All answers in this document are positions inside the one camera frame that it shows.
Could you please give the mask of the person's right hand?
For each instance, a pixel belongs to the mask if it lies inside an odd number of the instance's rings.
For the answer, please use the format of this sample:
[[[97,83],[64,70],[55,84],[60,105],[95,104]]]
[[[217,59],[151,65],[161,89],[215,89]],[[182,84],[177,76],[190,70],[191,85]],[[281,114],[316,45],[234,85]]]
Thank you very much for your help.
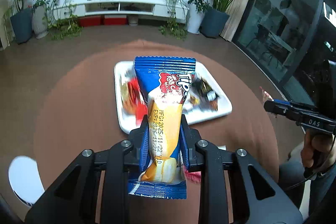
[[[305,168],[314,165],[313,155],[316,152],[322,153],[322,165],[315,170],[324,172],[335,163],[335,136],[325,133],[315,133],[312,129],[307,129],[301,151],[302,164]]]

